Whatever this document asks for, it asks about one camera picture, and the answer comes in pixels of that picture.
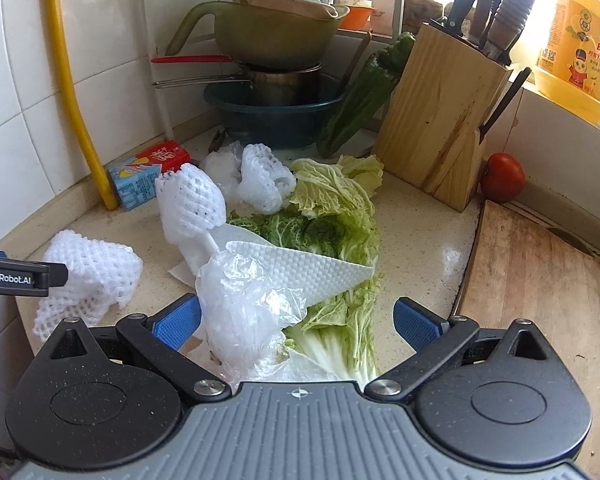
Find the orange bowl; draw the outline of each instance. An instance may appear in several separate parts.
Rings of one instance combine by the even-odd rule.
[[[366,21],[373,12],[373,7],[364,7],[360,5],[348,5],[349,13],[344,17],[338,28],[345,30],[360,30],[365,26]]]

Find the tomato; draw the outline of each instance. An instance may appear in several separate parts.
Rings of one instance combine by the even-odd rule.
[[[515,199],[525,187],[525,172],[520,163],[507,153],[494,153],[487,161],[480,179],[482,194],[499,204]]]

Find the cartoon label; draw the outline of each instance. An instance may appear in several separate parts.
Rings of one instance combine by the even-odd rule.
[[[600,101],[600,18],[573,0],[558,0],[538,66]]]

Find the metal screw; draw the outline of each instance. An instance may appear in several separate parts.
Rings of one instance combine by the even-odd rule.
[[[397,395],[402,391],[400,383],[391,379],[376,379],[369,384],[369,389],[376,395],[382,396]]]
[[[193,391],[205,397],[215,397],[224,392],[224,384],[213,379],[203,379],[193,385]]]

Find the red handle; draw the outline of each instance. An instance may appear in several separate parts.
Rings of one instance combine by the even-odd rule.
[[[232,63],[228,56],[223,54],[203,54],[200,56],[165,56],[154,57],[152,63]]]

